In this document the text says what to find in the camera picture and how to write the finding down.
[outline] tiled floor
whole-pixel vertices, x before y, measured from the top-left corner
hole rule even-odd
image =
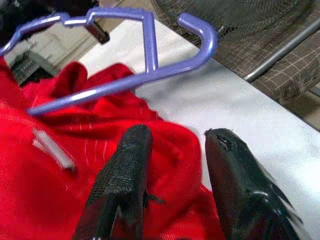
[[[143,8],[154,12],[154,8],[150,0],[122,0],[119,7]],[[123,20],[121,19],[101,19],[99,24],[101,27],[110,32],[117,27]],[[292,101],[286,106],[288,110],[302,118],[304,121],[320,130],[320,97],[306,92],[298,99]]]

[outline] purple plastic hanger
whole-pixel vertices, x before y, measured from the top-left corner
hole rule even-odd
[[[24,34],[34,32],[44,27],[49,27],[57,22],[63,23],[66,27],[89,26],[94,22],[95,18],[121,18],[142,21],[145,72],[124,77],[111,83],[102,84],[46,104],[29,108],[27,112],[30,115],[39,116],[66,106],[84,103],[101,96],[115,94],[145,83],[195,70],[204,65],[212,57],[218,44],[217,33],[209,23],[190,14],[182,13],[178,17],[178,23],[201,38],[202,44],[200,51],[196,56],[188,60],[164,67],[158,67],[155,20],[154,15],[151,12],[133,8],[94,7],[87,12],[86,16],[70,17],[66,13],[58,13],[36,19],[20,26],[11,40],[4,47],[0,48],[0,56],[10,52]]]

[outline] clothing tag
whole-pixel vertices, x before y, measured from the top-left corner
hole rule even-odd
[[[72,172],[76,171],[75,163],[45,131],[33,128],[32,132],[35,135],[35,140],[33,140],[32,145],[39,148],[43,152],[50,154],[62,168],[70,169]]]

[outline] white table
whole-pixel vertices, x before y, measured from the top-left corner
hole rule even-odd
[[[194,45],[156,22],[159,65],[193,56]],[[126,20],[80,60],[92,75],[114,63],[145,70],[142,25]],[[228,128],[276,179],[314,240],[320,239],[320,133],[215,61],[196,72],[139,87],[139,97],[164,119],[196,133],[203,182],[210,189],[204,132]]]

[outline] red fabric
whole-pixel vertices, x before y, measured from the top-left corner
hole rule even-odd
[[[87,80],[71,63],[59,76],[22,90],[0,59],[0,240],[70,240],[99,170],[125,131],[145,124],[153,136],[148,192],[165,200],[145,210],[144,234],[161,239],[224,239],[212,193],[201,184],[197,137],[165,122],[131,92],[101,97],[35,118],[26,109],[131,75],[113,65]],[[32,129],[43,130],[75,162],[61,169],[32,145]]]

